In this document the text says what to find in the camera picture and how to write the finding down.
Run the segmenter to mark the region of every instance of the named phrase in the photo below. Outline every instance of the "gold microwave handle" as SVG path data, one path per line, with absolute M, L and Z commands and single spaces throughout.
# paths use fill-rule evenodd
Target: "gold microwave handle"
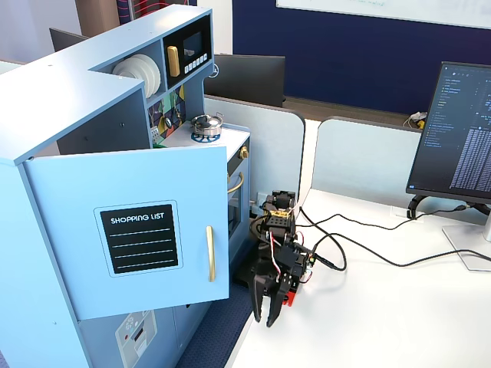
M 206 242 L 208 243 L 209 282 L 215 281 L 215 242 L 213 241 L 213 228 L 206 226 Z
M 169 46 L 167 48 L 167 56 L 169 57 L 170 76 L 178 77 L 180 74 L 180 69 L 179 69 L 179 54 L 177 53 L 177 47 Z
M 227 190 L 228 194 L 234 193 L 237 189 L 239 189 L 244 184 L 244 174 L 242 174 L 242 172 L 239 173 L 239 178 L 240 178 L 239 184 Z

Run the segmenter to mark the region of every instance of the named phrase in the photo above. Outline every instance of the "desk divider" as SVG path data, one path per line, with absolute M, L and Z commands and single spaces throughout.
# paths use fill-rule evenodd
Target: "desk divider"
M 205 113 L 222 113 L 224 122 L 251 130 L 252 211 L 273 190 L 300 192 L 305 120 L 292 110 L 206 96 Z
M 420 142 L 420 131 L 363 120 L 332 117 L 318 129 L 312 189 L 407 208 L 413 195 L 406 184 Z M 418 211 L 454 209 L 451 199 L 428 198 Z M 445 217 L 483 225 L 477 211 Z

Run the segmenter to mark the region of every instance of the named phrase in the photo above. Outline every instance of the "white plate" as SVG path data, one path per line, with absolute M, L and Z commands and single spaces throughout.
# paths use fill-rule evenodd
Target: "white plate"
M 128 78 L 133 78 L 133 79 L 140 79 L 145 83 L 145 97 L 148 98 L 150 95 L 149 91 L 149 85 L 145 81 L 145 73 L 141 68 L 138 66 L 132 65 L 131 62 L 128 62 L 130 59 L 126 59 L 121 61 L 119 64 L 116 65 L 113 69 L 113 74 L 114 75 L 120 75 L 121 77 L 128 77 Z
M 152 69 L 148 66 L 148 64 L 139 59 L 138 57 L 130 57 L 131 59 L 131 64 L 134 64 L 134 67 L 139 67 L 144 75 L 145 75 L 145 83 L 148 83 L 148 93 L 147 93 L 147 98 L 150 97 L 153 94 L 153 89 L 155 88 L 155 80 L 153 78 L 153 72 Z
M 121 77 L 128 77 L 128 78 L 137 79 L 135 74 L 130 73 L 129 71 L 121 71 L 118 75 L 120 75 Z
M 113 74 L 114 75 L 121 75 L 121 72 L 124 71 L 126 68 L 127 68 L 126 60 L 123 60 L 114 67 Z
M 140 59 L 133 57 L 126 59 L 126 65 L 128 66 L 127 71 L 135 75 L 137 73 L 141 75 L 141 78 L 138 79 L 142 79 L 145 82 L 145 97 L 150 97 L 153 91 L 153 81 L 152 74 L 148 72 L 148 68 L 146 67 L 147 65 Z
M 156 94 L 157 91 L 159 90 L 160 83 L 161 83 L 160 71 L 159 71 L 159 67 L 157 66 L 157 63 L 155 61 L 153 61 L 153 59 L 150 56 L 147 56 L 144 54 L 136 54 L 136 55 L 133 55 L 132 58 L 137 58 L 137 59 L 143 60 L 150 67 L 152 74 L 153 74 L 153 82 L 155 83 L 155 87 L 153 89 L 152 94 Z

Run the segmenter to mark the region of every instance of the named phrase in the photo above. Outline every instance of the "chalkboard label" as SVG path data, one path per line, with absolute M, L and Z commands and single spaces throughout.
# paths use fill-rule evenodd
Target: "chalkboard label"
M 99 213 L 115 274 L 179 265 L 171 204 Z

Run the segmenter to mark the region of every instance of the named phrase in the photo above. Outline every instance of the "blue stove burner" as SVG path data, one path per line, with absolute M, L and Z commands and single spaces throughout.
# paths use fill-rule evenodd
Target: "blue stove burner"
M 191 133 L 191 139 L 198 143 L 213 143 L 220 139 L 220 135 L 203 136 L 201 134 Z

